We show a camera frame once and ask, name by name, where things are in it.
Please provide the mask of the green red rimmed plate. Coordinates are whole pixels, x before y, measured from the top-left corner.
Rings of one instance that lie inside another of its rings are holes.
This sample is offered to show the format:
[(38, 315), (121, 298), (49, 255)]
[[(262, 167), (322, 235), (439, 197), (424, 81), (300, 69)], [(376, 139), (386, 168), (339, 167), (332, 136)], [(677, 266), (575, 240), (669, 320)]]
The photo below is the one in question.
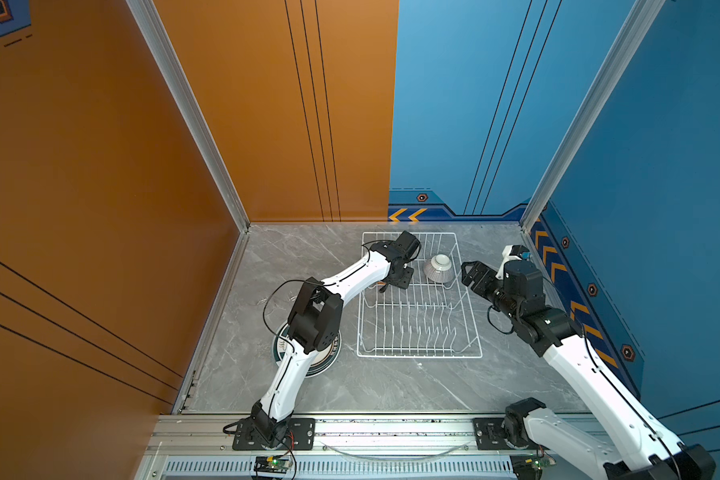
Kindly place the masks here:
[[(286, 351), (289, 349), (287, 345), (287, 334), (289, 326), (283, 323), (278, 329), (278, 339), (273, 342), (272, 355), (277, 365), (279, 365), (285, 357)], [(310, 364), (306, 377), (316, 377), (328, 370), (338, 359), (342, 344), (342, 336), (338, 334), (332, 343), (324, 350), (321, 350)]]

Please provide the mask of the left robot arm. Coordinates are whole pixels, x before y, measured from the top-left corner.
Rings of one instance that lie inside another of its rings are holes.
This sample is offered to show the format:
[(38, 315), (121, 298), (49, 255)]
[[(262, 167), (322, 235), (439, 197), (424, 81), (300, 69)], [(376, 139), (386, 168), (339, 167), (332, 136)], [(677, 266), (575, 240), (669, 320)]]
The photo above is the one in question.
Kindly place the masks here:
[(392, 240), (362, 246), (362, 257), (339, 273), (319, 280), (308, 277), (287, 316), (286, 351), (271, 385), (252, 407), (249, 419), (269, 448), (288, 444), (288, 422), (297, 394), (317, 355), (337, 338), (346, 303), (370, 286), (382, 282), (406, 289), (413, 276), (412, 262), (420, 241), (404, 231)]

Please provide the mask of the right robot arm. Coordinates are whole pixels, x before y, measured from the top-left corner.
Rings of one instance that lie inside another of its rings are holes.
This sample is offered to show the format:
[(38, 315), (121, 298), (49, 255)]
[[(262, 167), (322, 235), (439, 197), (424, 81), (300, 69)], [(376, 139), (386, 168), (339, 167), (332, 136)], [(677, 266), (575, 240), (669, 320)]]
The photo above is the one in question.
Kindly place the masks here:
[(532, 262), (508, 260), (498, 271), (464, 262), (460, 280), (509, 317), (512, 333), (566, 380), (609, 437), (600, 441), (527, 398), (505, 410), (509, 446), (550, 449), (592, 479), (713, 478), (711, 454), (666, 428), (604, 364), (584, 328), (547, 305), (544, 276)]

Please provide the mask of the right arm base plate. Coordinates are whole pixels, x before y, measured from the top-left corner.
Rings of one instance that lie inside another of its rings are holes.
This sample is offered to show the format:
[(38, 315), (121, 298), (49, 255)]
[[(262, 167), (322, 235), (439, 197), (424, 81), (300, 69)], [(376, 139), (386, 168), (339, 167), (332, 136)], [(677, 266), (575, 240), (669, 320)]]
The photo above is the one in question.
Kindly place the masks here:
[(535, 443), (518, 420), (506, 417), (477, 417), (472, 419), (473, 433), (479, 450), (545, 450)]

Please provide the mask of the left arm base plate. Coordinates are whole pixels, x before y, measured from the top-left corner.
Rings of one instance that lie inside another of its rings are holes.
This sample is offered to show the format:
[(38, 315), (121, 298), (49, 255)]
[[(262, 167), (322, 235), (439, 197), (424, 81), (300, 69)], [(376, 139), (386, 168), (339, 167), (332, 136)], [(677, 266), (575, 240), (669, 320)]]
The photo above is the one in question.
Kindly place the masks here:
[(234, 451), (286, 450), (310, 451), (314, 446), (316, 420), (309, 417), (289, 418), (273, 430), (262, 430), (250, 417), (240, 421), (234, 433)]

